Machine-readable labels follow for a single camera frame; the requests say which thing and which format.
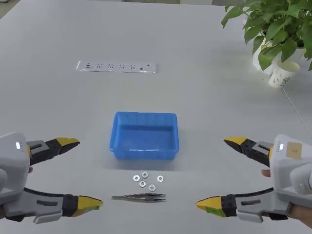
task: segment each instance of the white flower pot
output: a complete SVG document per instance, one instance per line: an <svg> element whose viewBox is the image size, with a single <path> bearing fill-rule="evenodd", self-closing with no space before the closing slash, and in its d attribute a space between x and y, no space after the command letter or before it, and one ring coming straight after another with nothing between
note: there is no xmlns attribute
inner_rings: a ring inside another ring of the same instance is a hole
<svg viewBox="0 0 312 234"><path fill-rule="evenodd" d="M293 61L277 62L276 68L269 80L273 88L283 88L288 81L300 70L298 63Z"/></svg>
<svg viewBox="0 0 312 234"><path fill-rule="evenodd" d="M253 54L253 65L258 71L262 71L260 64L259 64L259 59L258 56L261 52L261 46L264 45L263 43L260 45L260 47L257 49L257 51ZM297 62L305 53L304 48L297 48L296 51L291 55L286 61L291 61L291 62ZM282 59L282 53L279 53L272 61L272 65L269 66L267 69L265 69L263 72L271 75L274 71L274 69L277 67L277 62Z"/></svg>

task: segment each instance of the power socket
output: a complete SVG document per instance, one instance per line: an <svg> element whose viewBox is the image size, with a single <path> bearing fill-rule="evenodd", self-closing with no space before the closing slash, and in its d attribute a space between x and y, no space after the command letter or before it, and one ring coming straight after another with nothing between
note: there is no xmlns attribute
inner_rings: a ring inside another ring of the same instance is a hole
<svg viewBox="0 0 312 234"><path fill-rule="evenodd" d="M156 73L157 64L152 62L103 62L79 61L77 71L83 72L137 72Z"/></svg>

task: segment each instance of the gray table surface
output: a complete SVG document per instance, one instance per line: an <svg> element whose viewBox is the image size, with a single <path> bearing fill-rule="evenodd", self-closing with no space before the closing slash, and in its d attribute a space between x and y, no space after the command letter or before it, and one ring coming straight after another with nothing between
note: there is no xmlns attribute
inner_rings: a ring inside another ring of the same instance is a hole
<svg viewBox="0 0 312 234"><path fill-rule="evenodd" d="M222 219L197 200L268 188L260 164L236 153L228 136L273 141L278 134L311 142L285 93L251 65L242 21L226 29L223 7L23 0L0 20L0 134L28 140L77 137L81 144L36 165L27 186L90 195L99 211L32 225L3 221L3 233L310 233L290 220L263 224ZM157 74L77 72L81 59L154 61ZM170 162L119 162L109 152L117 111L178 116L180 152ZM111 201L147 192L132 181L148 171L165 181L162 204Z"/></svg>

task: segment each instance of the tweezers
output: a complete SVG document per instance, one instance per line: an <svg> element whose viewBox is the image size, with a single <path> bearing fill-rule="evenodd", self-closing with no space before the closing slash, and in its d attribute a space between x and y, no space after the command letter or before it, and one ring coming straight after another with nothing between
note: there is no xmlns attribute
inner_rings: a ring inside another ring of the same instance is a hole
<svg viewBox="0 0 312 234"><path fill-rule="evenodd" d="M166 201L165 194L132 194L124 196L112 196L114 200L125 200L125 201L135 201L135 202L144 202L144 203L154 203L154 202L163 202Z"/></svg>

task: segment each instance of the human hand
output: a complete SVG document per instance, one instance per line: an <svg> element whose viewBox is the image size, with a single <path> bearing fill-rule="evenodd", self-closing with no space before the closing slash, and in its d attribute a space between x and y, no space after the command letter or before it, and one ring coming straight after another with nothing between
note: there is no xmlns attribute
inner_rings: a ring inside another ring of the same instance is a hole
<svg viewBox="0 0 312 234"><path fill-rule="evenodd" d="M271 177L270 170L262 170L261 173L265 177ZM288 217L300 220L302 223L312 229L312 209L302 206L292 205L291 210L287 214Z"/></svg>
<svg viewBox="0 0 312 234"><path fill-rule="evenodd" d="M33 171L33 168L30 167L28 173L31 173ZM0 206L0 219L5 218L5 212L3 206Z"/></svg>

